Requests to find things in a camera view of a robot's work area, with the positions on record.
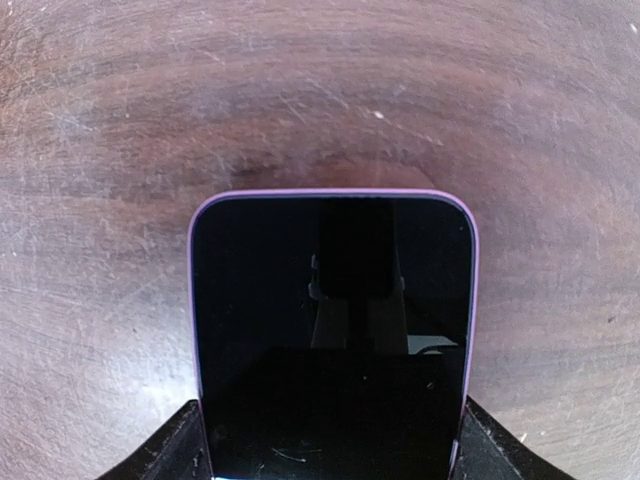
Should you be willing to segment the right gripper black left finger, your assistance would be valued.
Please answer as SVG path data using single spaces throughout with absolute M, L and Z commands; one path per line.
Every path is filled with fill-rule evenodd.
M 446 479 L 463 402 L 446 354 L 272 348 L 209 383 L 220 479 Z

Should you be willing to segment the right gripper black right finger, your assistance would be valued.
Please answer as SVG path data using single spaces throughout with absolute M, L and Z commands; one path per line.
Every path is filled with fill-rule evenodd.
M 201 415 L 186 402 L 139 448 L 102 474 L 103 479 L 210 479 Z M 469 398 L 453 470 L 454 479 L 568 479 L 536 455 Z

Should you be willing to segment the purple phone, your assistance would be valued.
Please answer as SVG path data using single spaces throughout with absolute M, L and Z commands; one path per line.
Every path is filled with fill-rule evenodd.
M 243 190 L 216 195 L 188 235 L 198 402 L 232 365 L 272 348 L 446 354 L 467 398 L 479 238 L 434 190 Z

